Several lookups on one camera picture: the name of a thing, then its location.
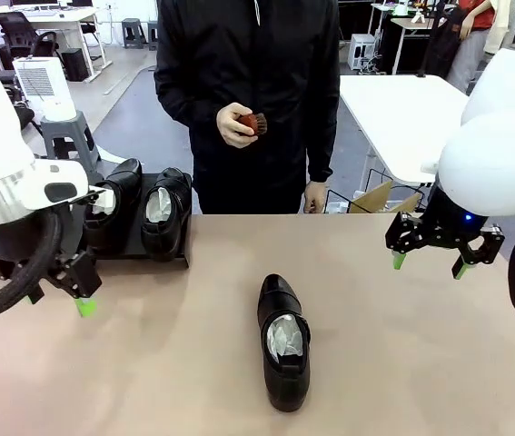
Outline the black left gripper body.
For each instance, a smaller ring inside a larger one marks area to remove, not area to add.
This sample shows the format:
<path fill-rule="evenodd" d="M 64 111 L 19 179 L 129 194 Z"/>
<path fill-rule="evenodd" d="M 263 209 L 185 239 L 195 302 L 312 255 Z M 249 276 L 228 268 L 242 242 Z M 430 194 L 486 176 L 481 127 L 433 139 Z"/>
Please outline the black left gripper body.
<path fill-rule="evenodd" d="M 37 282 L 56 274 L 56 213 L 35 212 L 0 224 L 0 278 Z"/>

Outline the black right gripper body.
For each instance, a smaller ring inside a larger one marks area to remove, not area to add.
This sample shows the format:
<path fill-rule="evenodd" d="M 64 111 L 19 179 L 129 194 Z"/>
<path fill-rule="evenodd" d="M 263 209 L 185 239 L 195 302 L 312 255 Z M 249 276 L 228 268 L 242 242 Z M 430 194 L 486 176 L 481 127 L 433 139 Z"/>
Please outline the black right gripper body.
<path fill-rule="evenodd" d="M 488 219 L 486 215 L 458 206 L 437 184 L 431 188 L 428 204 L 420 217 L 420 230 L 433 246 L 458 248 L 477 239 Z"/>

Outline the person's left hand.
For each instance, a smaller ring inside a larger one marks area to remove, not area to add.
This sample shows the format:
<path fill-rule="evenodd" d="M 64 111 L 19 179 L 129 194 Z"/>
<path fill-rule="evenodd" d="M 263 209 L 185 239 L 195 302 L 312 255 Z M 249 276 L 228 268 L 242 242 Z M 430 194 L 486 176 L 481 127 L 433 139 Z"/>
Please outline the person's left hand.
<path fill-rule="evenodd" d="M 304 213 L 322 213 L 326 202 L 326 184 L 309 181 L 304 190 Z"/>

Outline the person's right hand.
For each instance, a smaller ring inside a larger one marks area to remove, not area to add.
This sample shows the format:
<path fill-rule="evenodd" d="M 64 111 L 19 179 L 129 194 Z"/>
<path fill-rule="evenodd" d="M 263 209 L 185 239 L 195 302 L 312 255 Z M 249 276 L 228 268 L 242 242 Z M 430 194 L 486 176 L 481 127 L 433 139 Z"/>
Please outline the person's right hand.
<path fill-rule="evenodd" d="M 238 122 L 241 116 L 252 113 L 250 108 L 238 103 L 228 104 L 219 110 L 216 115 L 216 125 L 226 144 L 242 149 L 257 139 L 252 128 Z"/>

